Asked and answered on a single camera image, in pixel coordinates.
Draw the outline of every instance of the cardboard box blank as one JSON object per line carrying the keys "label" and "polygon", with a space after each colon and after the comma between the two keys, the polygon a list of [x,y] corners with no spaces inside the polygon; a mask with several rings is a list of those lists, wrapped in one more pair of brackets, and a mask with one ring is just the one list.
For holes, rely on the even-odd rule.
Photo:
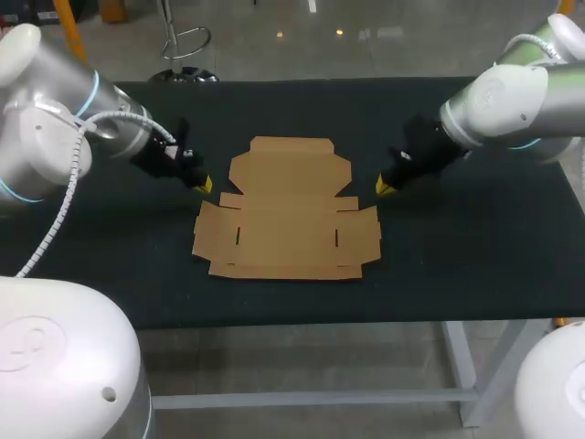
{"label": "cardboard box blank", "polygon": [[229,178],[243,195],[204,201],[193,253],[209,273],[234,278],[351,279],[380,257],[376,208],[336,198],[351,165],[328,139],[256,137]]}

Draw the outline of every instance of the tiled floor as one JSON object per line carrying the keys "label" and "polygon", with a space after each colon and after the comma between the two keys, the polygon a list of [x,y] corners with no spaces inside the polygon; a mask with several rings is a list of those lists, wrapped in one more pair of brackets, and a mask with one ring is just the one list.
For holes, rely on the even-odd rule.
{"label": "tiled floor", "polygon": [[[475,74],[556,0],[172,0],[179,28],[207,26],[211,44],[186,62],[221,80]],[[146,80],[167,65],[152,2],[132,22],[80,25],[90,63],[112,80]],[[336,30],[343,30],[337,35]],[[57,27],[46,29],[59,37]],[[196,44],[186,38],[184,50]],[[579,153],[563,160],[579,185]],[[467,326],[481,368],[504,324]],[[156,395],[379,389],[452,384],[437,324],[323,325],[149,331],[139,336]],[[162,439],[520,438],[511,398],[481,430],[450,404],[160,412]]]}
{"label": "tiled floor", "polygon": [[[466,324],[484,364],[505,322]],[[139,334],[155,395],[452,386],[439,324],[233,327]],[[159,412],[162,439],[520,438],[511,399],[481,430],[451,404]]]}

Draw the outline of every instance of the robotic arm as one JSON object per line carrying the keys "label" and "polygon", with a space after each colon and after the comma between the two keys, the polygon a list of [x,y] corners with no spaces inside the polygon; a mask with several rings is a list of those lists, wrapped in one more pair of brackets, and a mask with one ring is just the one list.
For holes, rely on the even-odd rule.
{"label": "robotic arm", "polygon": [[443,104],[439,120],[417,115],[406,123],[406,146],[390,149],[377,193],[441,172],[483,146],[556,160],[585,133],[584,59],[585,35],[563,15],[514,37],[492,68]]}
{"label": "robotic arm", "polygon": [[[151,115],[141,104],[54,46],[37,27],[21,25],[9,32],[0,41],[0,59],[0,209],[39,202],[66,185],[77,125],[104,112],[125,116],[90,124],[94,145],[153,177],[177,177],[188,187],[210,190],[211,180],[199,168],[201,157],[185,149],[186,122],[171,144],[145,122]],[[90,166],[90,147],[83,139],[79,177]]]}

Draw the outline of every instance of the white cable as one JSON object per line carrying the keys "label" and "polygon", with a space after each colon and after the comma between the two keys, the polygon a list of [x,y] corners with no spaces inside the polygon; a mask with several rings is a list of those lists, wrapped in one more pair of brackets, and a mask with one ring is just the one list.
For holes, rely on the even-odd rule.
{"label": "white cable", "polygon": [[80,176],[80,151],[83,137],[88,131],[94,130],[95,123],[102,119],[128,119],[138,123],[144,123],[158,131],[169,144],[173,145],[176,143],[175,138],[168,131],[166,131],[166,129],[163,128],[161,124],[156,123],[155,121],[148,119],[147,117],[144,117],[140,114],[134,114],[133,112],[100,112],[91,116],[87,121],[82,123],[82,126],[80,126],[78,131],[78,136],[75,140],[75,146],[73,147],[73,157],[71,158],[71,174],[69,175],[67,191],[65,192],[65,197],[63,198],[61,207],[58,210],[57,217],[53,221],[53,224],[45,235],[45,238],[43,238],[43,241],[38,245],[33,255],[30,257],[25,266],[22,267],[22,269],[18,272],[16,277],[26,277],[27,274],[30,273],[59,231],[59,228],[61,227],[65,216],[67,215],[71,201],[73,200],[73,195],[75,194],[75,189],[77,187],[77,182]]}
{"label": "white cable", "polygon": [[543,52],[545,52],[549,58],[554,59],[555,61],[565,62],[563,57],[557,52],[555,47],[552,44],[547,43],[544,39],[537,37],[536,35],[530,34],[519,34],[513,37],[507,44],[504,49],[504,52],[508,51],[512,46],[515,45],[518,41],[527,41],[532,44],[536,44],[539,46]]}

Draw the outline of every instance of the table leg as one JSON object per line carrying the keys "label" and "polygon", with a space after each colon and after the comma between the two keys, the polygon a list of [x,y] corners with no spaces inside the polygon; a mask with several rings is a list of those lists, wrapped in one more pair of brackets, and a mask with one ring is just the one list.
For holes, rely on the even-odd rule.
{"label": "table leg", "polygon": [[549,324],[550,319],[511,320],[508,323],[488,364],[477,377],[478,399],[461,404],[464,427],[479,427],[487,421],[496,404],[509,391],[527,353],[543,337]]}
{"label": "table leg", "polygon": [[463,322],[441,322],[441,327],[455,383],[460,389],[471,389],[476,381],[475,366]]}

